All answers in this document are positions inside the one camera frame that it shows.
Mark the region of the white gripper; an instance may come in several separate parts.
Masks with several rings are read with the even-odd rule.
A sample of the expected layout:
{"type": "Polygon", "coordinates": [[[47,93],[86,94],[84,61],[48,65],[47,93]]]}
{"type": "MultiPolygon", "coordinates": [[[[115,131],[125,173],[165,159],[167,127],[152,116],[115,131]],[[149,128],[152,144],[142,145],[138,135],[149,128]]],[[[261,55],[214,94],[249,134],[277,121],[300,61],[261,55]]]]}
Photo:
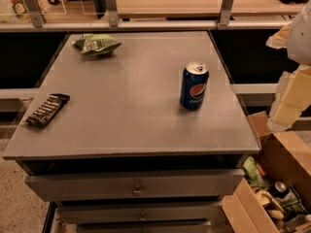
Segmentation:
{"type": "Polygon", "coordinates": [[[291,128],[311,105],[311,0],[294,17],[266,41],[273,49],[287,48],[288,58],[299,65],[292,72],[284,72],[279,79],[267,127],[272,132],[291,128]]]}

